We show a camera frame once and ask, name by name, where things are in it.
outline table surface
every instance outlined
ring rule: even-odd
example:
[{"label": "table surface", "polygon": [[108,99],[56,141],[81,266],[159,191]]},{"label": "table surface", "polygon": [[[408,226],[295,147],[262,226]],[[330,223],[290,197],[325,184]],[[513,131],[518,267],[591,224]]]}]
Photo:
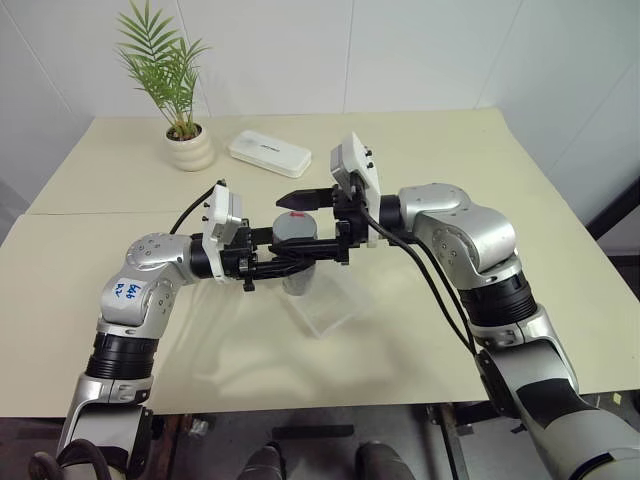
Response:
[{"label": "table surface", "polygon": [[[207,119],[218,158],[186,173],[165,162],[156,119],[96,119],[0,248],[2,416],[64,416],[91,351],[104,283],[136,238],[167,231],[217,178],[243,196],[253,226],[277,198],[330,186],[329,152],[355,131],[375,153],[384,193],[456,184],[502,211],[536,299],[576,369],[582,392],[640,387],[640,308],[597,244],[512,137],[499,111]],[[310,148],[289,179],[231,159],[243,129]],[[194,213],[185,233],[201,228]],[[318,212],[331,235],[330,211]],[[350,274],[374,299],[368,313],[317,339],[279,280],[185,287],[160,343],[150,406],[158,413],[486,398],[473,360],[442,318],[413,263],[381,243],[352,253]]]}]

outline green plant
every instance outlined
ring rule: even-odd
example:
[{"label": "green plant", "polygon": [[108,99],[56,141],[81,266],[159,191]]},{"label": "green plant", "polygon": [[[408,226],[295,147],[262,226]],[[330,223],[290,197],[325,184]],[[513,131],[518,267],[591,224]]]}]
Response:
[{"label": "green plant", "polygon": [[118,53],[124,66],[143,90],[151,96],[162,115],[171,124],[168,135],[175,140],[189,140],[200,133],[193,121],[193,91],[198,79],[196,57],[208,47],[201,39],[191,46],[171,30],[173,17],[160,19],[162,9],[150,12],[149,0],[144,12],[129,0],[135,18],[123,13],[118,21],[121,33],[132,40],[119,42]]}]

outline white box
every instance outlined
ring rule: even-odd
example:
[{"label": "white box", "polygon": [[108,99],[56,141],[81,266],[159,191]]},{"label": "white box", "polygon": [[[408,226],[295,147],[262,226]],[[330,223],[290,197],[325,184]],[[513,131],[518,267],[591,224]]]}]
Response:
[{"label": "white box", "polygon": [[311,163],[311,151],[253,130],[245,130],[229,145],[233,158],[298,178]]}]

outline silver metal cylinder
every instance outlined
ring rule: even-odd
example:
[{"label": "silver metal cylinder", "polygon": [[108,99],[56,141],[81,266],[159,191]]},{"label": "silver metal cylinder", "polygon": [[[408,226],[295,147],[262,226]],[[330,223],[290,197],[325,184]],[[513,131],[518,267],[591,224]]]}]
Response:
[{"label": "silver metal cylinder", "polygon": [[[302,212],[287,212],[273,222],[273,243],[292,238],[318,238],[318,227],[311,215]],[[282,288],[289,295],[304,295],[313,278],[315,265],[301,272],[294,273],[282,280]]]}]

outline white wall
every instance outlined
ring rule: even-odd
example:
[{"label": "white wall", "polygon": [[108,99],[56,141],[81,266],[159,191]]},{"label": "white wall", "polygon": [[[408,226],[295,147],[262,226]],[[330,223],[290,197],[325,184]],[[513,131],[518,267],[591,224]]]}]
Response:
[{"label": "white wall", "polygon": [[[214,47],[201,59],[198,114],[497,105],[585,222],[640,175],[638,3],[153,2]],[[5,210],[7,195],[23,200],[14,213],[33,200],[92,117],[156,115],[114,55],[115,15],[128,8],[0,0]]]}]

